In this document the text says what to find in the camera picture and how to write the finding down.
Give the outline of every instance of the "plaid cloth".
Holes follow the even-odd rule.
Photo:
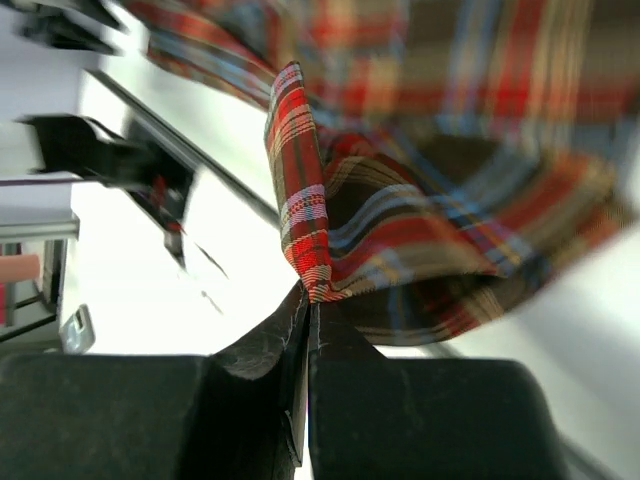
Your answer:
[[[269,112],[284,254],[372,342],[495,319],[634,218],[606,159],[640,111],[638,0],[124,6],[157,65]]]

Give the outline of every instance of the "plaid shirt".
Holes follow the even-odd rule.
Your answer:
[[[124,6],[157,65],[268,111],[285,257],[372,342],[495,319],[634,217],[602,159],[640,109],[638,0]]]

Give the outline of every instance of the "gray wall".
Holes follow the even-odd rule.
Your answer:
[[[18,15],[0,7],[0,121],[25,114],[75,113],[80,74],[95,68],[97,55],[53,50],[14,35]]]

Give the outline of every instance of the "white table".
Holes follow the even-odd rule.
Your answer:
[[[151,66],[140,53],[145,44],[144,29],[126,12],[123,13],[117,7],[114,7],[114,10],[125,20],[132,33],[129,36],[113,31],[106,33],[109,41],[124,48],[125,56],[104,58],[103,69],[151,107],[159,117],[170,122],[191,142],[241,178],[267,203],[273,205],[271,180],[262,146],[264,114],[225,94],[179,79]],[[83,111],[90,113],[88,107]],[[122,122],[122,118],[116,118],[118,115],[115,111],[113,115],[114,122]],[[248,131],[255,133],[248,136]],[[637,151],[637,147],[631,145],[630,152],[633,153],[633,151]],[[638,163],[640,162],[636,161],[636,165],[630,170],[629,177],[626,179],[626,189],[631,193],[633,200],[640,205],[640,165]],[[211,192],[217,191],[206,186],[214,185],[215,178],[206,175],[202,178],[203,188]],[[124,215],[115,212],[118,208],[124,211],[130,207],[125,205],[124,200],[119,199],[117,192],[106,193],[98,190],[98,187],[86,187],[84,193],[78,193],[77,198],[84,195],[78,202],[84,203],[87,209],[86,215],[88,217],[95,215],[95,213],[89,213],[89,209],[94,208],[90,205],[97,205],[100,202],[111,203],[109,206],[111,213],[103,209],[104,211],[100,210],[101,214],[112,215],[114,222],[117,216],[120,218],[120,224],[123,225]],[[194,208],[196,213],[190,216],[188,228],[193,229],[193,235],[198,243],[209,242],[210,248],[216,249],[218,257],[222,256],[233,263],[233,258],[238,255],[233,238],[221,234],[221,230],[224,232],[224,227],[211,221],[206,214],[206,205],[208,204],[211,208],[215,205],[212,202],[220,201],[220,198],[216,200],[213,196],[207,197],[207,195],[200,198],[204,202],[202,203],[204,207]],[[246,212],[243,215],[245,216],[238,213],[235,216],[234,228],[243,222],[251,222],[250,215]],[[105,247],[102,243],[102,249],[109,248],[114,252],[124,251],[133,232],[136,232],[135,235],[140,232],[141,236],[148,237],[149,242],[161,244],[160,239],[152,238],[154,236],[152,229],[147,229],[143,221],[134,220],[135,214],[131,213],[127,216],[131,217],[132,223],[127,229],[131,234],[121,235],[121,240],[116,241],[118,247],[111,245]],[[104,316],[104,321],[107,322],[108,317],[123,315],[122,306],[131,308],[132,305],[139,305],[142,311],[142,304],[145,302],[139,293],[126,294],[129,296],[125,295],[123,297],[125,300],[118,302],[119,306],[115,305],[116,291],[113,286],[117,283],[115,275],[119,272],[121,274],[125,263],[131,264],[134,260],[144,262],[147,266],[154,264],[156,265],[154,268],[157,269],[165,269],[167,273],[163,275],[169,275],[168,272],[173,267],[169,267],[168,261],[158,260],[161,254],[153,253],[155,250],[152,249],[145,254],[148,256],[136,259],[125,260],[126,254],[122,253],[121,268],[102,265],[97,258],[90,260],[92,255],[96,257],[101,255],[98,252],[99,238],[108,237],[105,232],[98,233],[97,226],[95,228],[96,246],[92,250],[87,250],[84,255],[88,264],[101,265],[100,271],[103,272],[101,279],[85,280],[82,272],[78,274],[78,278],[82,277],[83,290],[85,288],[91,290],[91,302],[92,305],[96,305],[96,315],[101,318]],[[273,238],[272,240],[271,236],[265,236],[264,248],[272,249],[270,255],[276,264],[279,245],[275,241],[275,235]],[[238,266],[238,271],[242,271],[241,266]],[[87,270],[86,275],[95,277],[95,272],[96,270],[92,270],[89,273]],[[181,280],[177,279],[177,272],[172,275],[176,277],[175,285],[182,285]],[[238,281],[242,281],[240,278],[243,277],[240,274],[237,278]],[[285,273],[282,278],[287,278],[282,280],[284,289],[284,285],[290,280]],[[138,290],[148,292],[148,299],[152,297],[158,299],[162,296],[153,292],[169,290],[168,283],[167,286],[152,288],[150,283],[148,286],[143,286],[134,279],[128,279],[127,282],[133,283],[128,284],[127,288],[123,287],[121,289],[123,292],[133,290],[134,285],[137,285]],[[93,286],[91,288],[84,286],[88,284]],[[636,408],[640,402],[640,382],[637,379],[637,372],[640,371],[638,285],[640,285],[640,226],[635,226],[581,262],[531,302],[503,319],[447,344],[466,356],[512,358],[524,363],[541,383],[554,420],[562,434],[621,478],[635,480],[640,475],[640,455],[637,454],[636,447],[640,431],[640,414],[637,413]],[[198,350],[202,353],[213,351],[213,345],[203,345],[200,339],[195,338],[198,335],[193,332],[207,332],[211,338],[220,338],[220,329],[228,328],[232,324],[216,317],[206,306],[200,306],[200,303],[195,300],[195,294],[187,293],[189,288],[181,288],[184,293],[180,294],[183,295],[180,297],[183,299],[180,302],[185,302],[181,305],[194,302],[191,308],[194,314],[190,315],[193,318],[185,320],[186,325],[191,329],[191,334],[186,334],[184,329],[179,328],[180,321],[177,318],[180,316],[181,307],[178,305],[180,302],[168,298],[158,299],[153,302],[164,302],[162,305],[169,305],[169,310],[173,308],[171,311],[175,314],[169,315],[171,318],[166,315],[161,316],[160,310],[164,308],[154,306],[152,307],[153,315],[146,314],[146,320],[138,319],[137,322],[140,323],[137,326],[131,325],[136,335],[135,339],[130,337],[128,340],[121,340],[117,335],[111,338],[107,335],[96,343],[95,351],[121,353],[135,352],[140,349],[167,353],[170,351],[184,353],[189,350]],[[104,310],[97,313],[97,305]],[[144,315],[132,314],[131,318],[141,316]],[[105,332],[109,330],[109,327],[104,328]],[[169,338],[161,341],[160,337],[165,334]],[[225,342],[236,338],[237,335],[236,330],[225,337],[225,341],[219,341],[218,345],[223,346]],[[143,338],[146,339],[145,347],[141,347],[139,343]],[[416,354],[418,350],[409,349],[402,353],[407,352]]]

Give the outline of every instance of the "red plaid fabric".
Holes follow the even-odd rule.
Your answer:
[[[268,110],[284,254],[373,342],[497,318],[634,218],[603,159],[637,0],[125,4],[159,66]]]

